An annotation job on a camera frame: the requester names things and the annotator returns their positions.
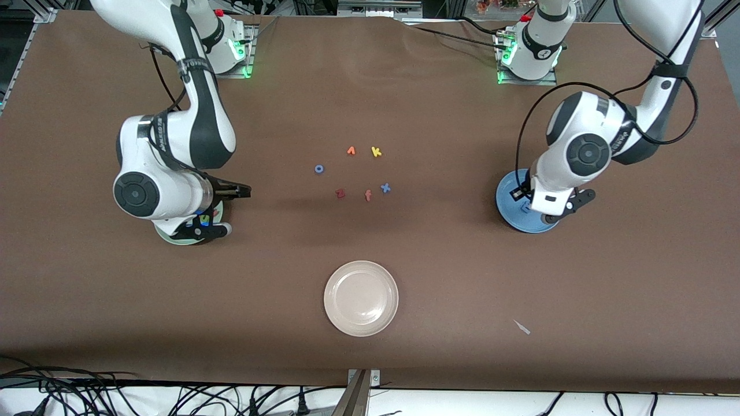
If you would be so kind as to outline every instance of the tabletop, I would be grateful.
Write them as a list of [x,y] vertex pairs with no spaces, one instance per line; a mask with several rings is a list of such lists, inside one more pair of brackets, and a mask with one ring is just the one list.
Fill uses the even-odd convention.
[[[567,43],[561,83],[618,90],[654,62],[617,24],[576,24]],[[238,144],[212,172],[252,198],[227,207],[230,236],[181,247],[111,192],[121,123],[169,104],[148,51],[92,12],[39,28],[0,118],[0,351],[170,380],[332,385],[379,368],[414,388],[740,386],[740,113],[713,41],[690,74],[692,134],[613,164],[590,184],[597,199],[543,235],[510,228],[494,194],[547,89],[498,85],[490,48],[392,19],[296,17],[257,49],[250,79],[219,81]],[[576,91],[535,112],[523,166]],[[684,91],[669,137],[691,111]],[[354,260],[383,265],[400,293],[370,338],[323,311],[330,274]]]

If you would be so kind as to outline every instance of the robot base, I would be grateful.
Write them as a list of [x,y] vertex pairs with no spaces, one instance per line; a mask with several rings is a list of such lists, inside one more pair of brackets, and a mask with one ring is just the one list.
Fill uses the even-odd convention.
[[[539,234],[553,229],[557,223],[545,223],[544,214],[530,209],[529,199],[522,198],[515,201],[511,197],[511,191],[517,188],[517,177],[514,176],[515,174],[515,172],[510,172],[508,175],[504,176],[501,182],[499,182],[499,187],[496,189],[496,206],[498,207],[501,216],[512,227],[521,232]],[[519,170],[520,182],[525,180],[526,174],[527,169]]]
[[496,49],[496,67],[498,72],[499,84],[514,84],[514,85],[539,85],[545,87],[554,87],[557,85],[557,77],[555,76],[555,69],[551,69],[548,74],[540,79],[524,79],[516,76],[511,70],[504,65],[502,62],[505,58],[508,58],[509,54],[514,53],[514,27],[506,27],[505,30],[500,31],[498,34],[493,35],[494,44],[505,46],[507,49],[501,50]]
[[[215,215],[213,215],[213,222],[214,223],[221,222],[221,219],[223,217],[223,201],[219,202],[218,205],[216,205],[216,207],[213,210],[215,212]],[[207,222],[208,218],[195,217],[189,223],[192,223],[193,221],[201,221],[201,223],[203,223],[203,222]],[[193,238],[188,238],[185,240],[175,240],[169,235],[167,235],[164,231],[159,229],[157,226],[154,226],[154,229],[157,230],[157,234],[159,234],[159,236],[162,237],[163,240],[165,240],[166,242],[170,244],[174,244],[176,246],[191,246],[193,244],[202,243],[205,241],[205,240],[195,240]]]

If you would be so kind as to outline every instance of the cable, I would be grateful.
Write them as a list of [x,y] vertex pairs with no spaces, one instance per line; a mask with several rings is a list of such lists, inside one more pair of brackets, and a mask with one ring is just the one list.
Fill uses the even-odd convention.
[[490,29],[486,29],[486,28],[484,28],[483,26],[481,26],[481,25],[479,25],[478,23],[476,23],[476,22],[475,22],[475,20],[473,20],[473,19],[470,19],[470,18],[468,18],[468,17],[465,17],[465,16],[458,16],[458,17],[456,17],[456,18],[454,18],[454,19],[455,19],[455,20],[464,20],[464,21],[467,21],[467,22],[468,22],[469,24],[471,24],[471,25],[472,25],[473,27],[475,27],[475,28],[476,28],[476,29],[478,29],[479,31],[481,31],[481,32],[483,32],[483,33],[487,33],[487,34],[489,34],[489,35],[495,35],[495,34],[496,34],[496,32],[498,32],[499,30],[501,30],[501,29],[496,29],[496,30],[490,30]]
[[[609,404],[609,396],[614,396],[614,399],[616,399],[616,405],[619,408],[619,414],[615,413],[614,410],[611,408],[611,405]],[[609,413],[612,414],[612,416],[625,416],[625,411],[622,410],[622,401],[619,399],[619,396],[616,395],[616,393],[604,393],[604,405],[606,406],[606,409],[609,411]]]
[[648,48],[651,52],[659,56],[663,60],[663,62],[671,64],[671,65],[675,65],[676,63],[670,59],[669,55],[673,55],[673,53],[676,52],[676,49],[686,37],[686,34],[693,26],[693,23],[696,20],[696,17],[702,12],[702,7],[704,6],[705,0],[701,0],[699,2],[699,6],[696,8],[696,11],[694,12],[693,17],[689,21],[688,26],[686,26],[686,29],[684,30],[683,35],[681,36],[681,38],[679,38],[679,40],[676,42],[676,45],[673,46],[673,48],[671,49],[670,53],[668,53],[668,55],[665,55],[663,52],[658,50],[658,48],[654,47],[652,44],[650,44],[648,41],[642,38],[642,36],[640,36],[637,32],[635,32],[635,30],[627,23],[627,20],[625,19],[625,15],[622,14],[622,9],[619,7],[619,0],[613,0],[613,1],[614,1],[614,10],[616,11],[616,17],[619,19],[619,21],[622,23],[625,29],[632,35],[632,37],[634,37],[640,44],[642,44],[642,46]]
[[481,44],[481,45],[490,46],[490,47],[493,47],[493,48],[496,48],[496,49],[506,49],[506,47],[504,45],[490,44],[488,42],[481,42],[481,41],[477,41],[475,39],[463,38],[462,36],[451,35],[449,33],[444,33],[444,32],[440,32],[440,31],[437,31],[437,30],[427,29],[425,27],[418,27],[418,26],[414,26],[414,27],[417,28],[418,30],[423,30],[423,31],[429,32],[429,33],[435,33],[437,35],[447,36],[448,38],[459,39],[461,41],[471,42],[473,44]]
[[172,100],[172,104],[174,108],[177,108],[178,111],[182,111],[182,109],[180,108],[180,102],[179,101],[175,102],[175,97],[172,96],[172,92],[169,90],[169,87],[167,86],[167,83],[164,80],[162,71],[159,69],[159,63],[157,62],[157,56],[154,54],[154,48],[150,46],[149,51],[152,54],[152,62],[154,62],[154,68],[157,70],[157,75],[159,76],[159,81],[162,83],[162,87],[164,87],[164,90],[167,91],[167,95],[169,96],[169,99]]
[[655,416],[655,408],[658,406],[658,393],[653,393],[653,405],[650,407],[650,416]]
[[295,411],[296,416],[306,416],[311,414],[311,409],[306,405],[306,395],[303,392],[303,386],[298,390],[298,409]]
[[448,3],[449,3],[449,0],[445,0],[442,2],[442,4],[440,5],[440,8],[437,9],[437,12],[434,14],[434,19],[437,19],[440,16],[440,12],[442,11],[443,8],[445,8],[445,6],[447,6],[447,8],[445,8],[445,16],[447,16],[450,13],[450,7]]
[[539,416],[550,416],[550,413],[552,413],[553,409],[555,409],[555,405],[558,401],[560,401],[560,398],[565,394],[565,392],[560,392],[555,397],[555,399],[550,403],[550,407],[548,407],[547,410],[545,410],[545,413],[540,413]]
[[[313,392],[318,392],[318,391],[320,391],[320,390],[327,390],[327,389],[342,389],[342,388],[345,388],[345,387],[346,387],[346,386],[326,386],[326,387],[318,387],[318,388],[316,388],[316,389],[313,389],[313,390],[309,390],[309,391],[305,392],[305,394],[308,394],[308,393],[313,393]],[[290,400],[293,400],[293,399],[295,399],[295,398],[296,398],[296,397],[298,397],[299,395],[300,395],[300,393],[298,393],[298,394],[296,394],[296,395],[292,395],[291,397],[288,397],[287,399],[285,399],[285,400],[283,400],[283,401],[279,402],[278,404],[274,405],[273,407],[271,407],[271,408],[267,409],[267,410],[266,410],[266,411],[265,411],[264,413],[260,414],[260,416],[266,416],[266,415],[267,415],[268,413],[272,412],[273,410],[277,409],[278,407],[282,406],[283,404],[285,404],[285,403],[288,403],[288,402],[289,402]]]
[[[621,9],[619,9],[619,0],[613,0],[613,1],[614,1],[614,8],[616,10],[617,16],[619,17],[619,20],[621,21],[622,25],[625,26],[625,28],[627,29],[627,31],[639,43],[641,43],[643,46],[645,46],[649,50],[653,51],[656,55],[660,56],[664,60],[664,62],[666,62],[668,64],[675,65],[675,63],[668,56],[666,56],[665,54],[663,54],[662,52],[660,52],[659,50],[657,50],[653,45],[651,45],[647,41],[645,41],[640,35],[638,35],[632,29],[632,27],[630,27],[630,25],[625,21],[625,17],[622,14]],[[693,14],[692,19],[689,21],[689,23],[687,24],[686,28],[684,29],[683,34],[681,35],[681,37],[679,38],[679,40],[676,42],[676,44],[673,46],[673,48],[672,48],[672,50],[670,52],[670,55],[673,55],[673,53],[676,51],[676,49],[678,48],[678,46],[685,39],[685,37],[688,34],[689,30],[693,26],[693,23],[696,20],[696,17],[699,16],[699,14],[701,13],[702,6],[703,5],[704,5],[704,0],[701,0],[699,2],[699,6],[694,11],[694,14]],[[526,116],[526,118],[524,120],[524,123],[522,123],[522,129],[519,131],[519,137],[517,138],[517,154],[515,156],[516,161],[514,163],[514,166],[515,166],[514,172],[519,172],[519,156],[520,156],[520,153],[521,153],[522,137],[524,136],[524,129],[526,128],[527,122],[529,121],[529,118],[532,116],[532,113],[534,112],[534,109],[537,108],[537,105],[539,105],[539,103],[542,102],[542,100],[546,96],[550,95],[554,91],[557,91],[557,90],[559,90],[561,88],[564,88],[564,87],[567,87],[567,86],[570,86],[570,85],[581,85],[581,86],[584,86],[584,87],[589,87],[589,88],[595,89],[597,91],[600,91],[601,93],[604,93],[609,98],[611,98],[612,100],[614,100],[622,108],[622,110],[625,111],[625,114],[629,114],[630,111],[627,108],[626,104],[624,102],[622,102],[617,97],[617,95],[618,94],[621,94],[621,93],[626,93],[627,91],[636,90],[637,88],[640,88],[643,85],[645,85],[646,83],[648,83],[652,78],[653,78],[653,76],[652,75],[649,75],[643,82],[635,85],[634,87],[625,88],[623,90],[617,91],[616,93],[610,93],[609,91],[605,90],[604,88],[601,88],[601,87],[598,87],[598,86],[596,86],[594,84],[589,84],[589,83],[586,83],[586,82],[569,82],[569,83],[566,83],[566,84],[559,85],[559,86],[553,88],[550,91],[547,91],[545,94],[543,94],[541,97],[539,97],[539,99],[534,103],[534,105],[532,106],[532,108],[527,113],[527,116]],[[668,145],[668,144],[675,144],[675,143],[681,141],[686,136],[688,136],[689,133],[691,132],[691,130],[693,130],[693,128],[696,126],[696,122],[699,119],[699,94],[696,92],[696,88],[694,87],[693,82],[691,82],[691,80],[688,77],[678,78],[678,79],[681,79],[684,83],[686,83],[686,86],[689,88],[689,91],[691,92],[691,98],[693,99],[693,106],[694,106],[694,110],[693,110],[693,115],[691,117],[691,121],[690,121],[688,127],[686,127],[686,129],[684,130],[684,132],[681,133],[678,137],[676,137],[676,138],[674,138],[672,140],[668,140],[668,141],[661,141],[661,140],[656,140],[655,138],[650,137],[645,131],[642,130],[642,128],[637,124],[637,122],[635,120],[630,120],[630,123],[632,125],[632,128],[634,128],[635,130],[637,130],[637,132],[640,133],[640,135],[642,136],[642,139],[644,139],[646,142],[648,142],[650,144],[653,144],[653,145],[656,145],[656,146],[665,146],[665,145]],[[519,188],[521,188],[522,187],[522,182],[519,179],[519,174],[518,173],[515,173],[514,174],[514,177],[517,180],[517,186]],[[530,200],[532,199],[531,195],[529,195],[529,194],[525,194],[525,196],[528,199],[530,199]]]
[[[691,90],[691,95],[693,96],[693,100],[694,100],[694,113],[693,113],[693,117],[691,118],[691,122],[689,123],[689,126],[686,127],[686,130],[684,130],[684,132],[681,135],[679,135],[677,138],[675,138],[673,140],[669,140],[669,141],[659,141],[659,140],[656,140],[656,139],[651,138],[650,136],[648,136],[647,133],[643,132],[642,129],[640,128],[640,126],[637,125],[637,122],[636,121],[630,120],[631,125],[632,125],[632,128],[634,128],[635,130],[637,130],[642,135],[642,138],[644,140],[646,140],[648,143],[652,143],[652,144],[655,144],[655,145],[658,145],[658,146],[664,146],[664,145],[667,145],[667,144],[674,144],[674,143],[676,143],[678,141],[681,141],[684,137],[686,137],[689,134],[689,132],[691,132],[691,130],[693,129],[693,127],[696,125],[696,121],[699,118],[699,96],[698,96],[698,94],[696,92],[696,88],[693,86],[693,84],[691,83],[691,81],[689,79],[685,79],[685,81],[686,81],[686,85]],[[537,99],[537,101],[535,101],[535,103],[532,106],[532,108],[529,109],[529,112],[527,113],[527,116],[525,117],[524,122],[522,123],[522,128],[521,128],[521,130],[519,130],[519,137],[517,139],[517,155],[515,157],[516,161],[514,163],[514,166],[515,166],[514,172],[519,172],[519,155],[520,155],[521,147],[522,147],[522,137],[524,136],[524,130],[527,127],[527,123],[529,122],[529,118],[532,116],[532,113],[534,113],[534,110],[537,108],[537,106],[539,105],[539,103],[541,103],[542,100],[544,100],[545,97],[547,97],[548,95],[554,93],[557,90],[561,90],[562,88],[572,87],[573,85],[578,85],[580,87],[588,87],[588,88],[591,88],[593,90],[599,91],[599,92],[605,94],[606,96],[608,96],[609,98],[611,98],[612,100],[614,100],[622,108],[622,110],[624,110],[625,114],[629,114],[630,113],[629,109],[627,108],[627,105],[624,102],[622,102],[622,100],[620,100],[619,98],[617,98],[617,96],[615,94],[610,93],[609,91],[607,91],[606,89],[604,89],[602,87],[599,87],[598,85],[594,85],[594,84],[591,84],[591,83],[588,83],[588,82],[578,82],[578,81],[566,82],[565,84],[558,85],[557,87],[553,88],[552,90],[549,90],[546,93],[542,94],[542,96],[540,96],[539,99]],[[514,177],[517,180],[517,186],[519,188],[521,188],[522,187],[522,182],[519,179],[519,175],[518,174],[515,174]],[[527,196],[527,198],[529,198],[531,200],[531,195],[527,194],[526,196]]]

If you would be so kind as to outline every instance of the metal frame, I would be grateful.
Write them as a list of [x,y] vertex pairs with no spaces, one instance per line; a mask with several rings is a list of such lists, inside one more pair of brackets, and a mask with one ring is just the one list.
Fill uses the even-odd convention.
[[711,36],[714,30],[720,24],[725,23],[738,9],[740,9],[740,0],[724,0],[716,9],[707,15],[707,19],[704,22],[703,35]]
[[332,416],[366,416],[372,371],[368,369],[356,370],[350,375],[350,382],[334,408]]
[[587,21],[589,23],[592,22],[596,18],[596,15],[599,14],[601,9],[604,7],[606,1],[607,0],[596,0],[596,3],[593,4],[591,10],[586,13],[586,16],[583,16],[583,20],[581,21]]
[[26,60],[26,55],[28,54],[29,48],[31,48],[31,41],[33,40],[33,36],[36,35],[36,31],[38,29],[38,26],[40,24],[36,23],[33,25],[33,29],[31,29],[31,34],[28,36],[28,40],[26,41],[26,46],[23,47],[23,53],[21,54],[21,58],[18,60],[18,64],[16,65],[16,70],[13,71],[13,77],[10,79],[10,82],[7,85],[7,91],[5,91],[5,95],[3,95],[2,103],[0,104],[0,115],[2,115],[3,110],[5,110],[5,106],[7,105],[7,100],[10,98],[10,94],[13,91],[13,86],[16,84],[16,79],[18,78],[18,74],[21,72],[21,66],[23,65],[23,62]]

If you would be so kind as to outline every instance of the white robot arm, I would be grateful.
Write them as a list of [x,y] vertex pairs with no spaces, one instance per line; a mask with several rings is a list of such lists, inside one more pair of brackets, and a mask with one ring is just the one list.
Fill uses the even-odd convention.
[[544,78],[555,65],[574,21],[574,0],[539,0],[532,19],[514,25],[516,42],[502,64],[521,79]]
[[[655,142],[664,140],[670,111],[701,37],[700,0],[619,3],[636,31],[670,61],[656,63],[637,107],[587,92],[573,94],[557,107],[547,130],[549,149],[520,178],[521,187],[510,192],[517,203],[530,198],[521,207],[530,217],[541,214],[545,226],[553,226],[591,201],[593,191],[574,190],[598,177],[612,160],[634,164],[655,154],[659,147]],[[520,227],[521,214],[508,211],[498,195],[497,200],[499,210],[517,229],[551,228],[531,228],[533,223]]]
[[[228,235],[228,224],[213,224],[221,199],[248,197],[250,188],[223,184],[201,170],[222,167],[236,140],[218,95],[214,69],[206,57],[196,22],[216,28],[211,51],[228,47],[219,19],[206,0],[92,0],[95,11],[116,29],[157,44],[172,54],[190,101],[185,111],[128,118],[118,136],[121,171],[113,194],[125,212],[151,220],[173,239],[204,240]],[[227,66],[230,60],[221,61]],[[209,216],[207,224],[189,221]]]

